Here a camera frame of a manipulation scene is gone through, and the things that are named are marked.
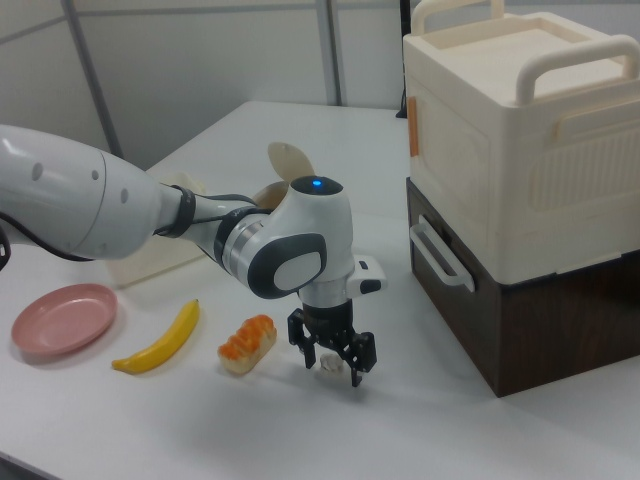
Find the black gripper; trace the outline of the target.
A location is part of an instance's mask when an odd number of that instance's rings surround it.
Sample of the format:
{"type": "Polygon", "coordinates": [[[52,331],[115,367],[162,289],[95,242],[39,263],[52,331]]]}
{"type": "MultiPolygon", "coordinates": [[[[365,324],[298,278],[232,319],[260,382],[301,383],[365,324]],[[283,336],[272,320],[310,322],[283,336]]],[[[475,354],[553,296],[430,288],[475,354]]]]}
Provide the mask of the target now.
{"type": "Polygon", "coordinates": [[[360,385],[362,373],[369,373],[376,364],[375,336],[355,331],[351,300],[330,308],[304,304],[288,316],[287,330],[289,343],[303,354],[306,369],[316,363],[316,345],[329,349],[350,366],[353,388],[360,385]]]}

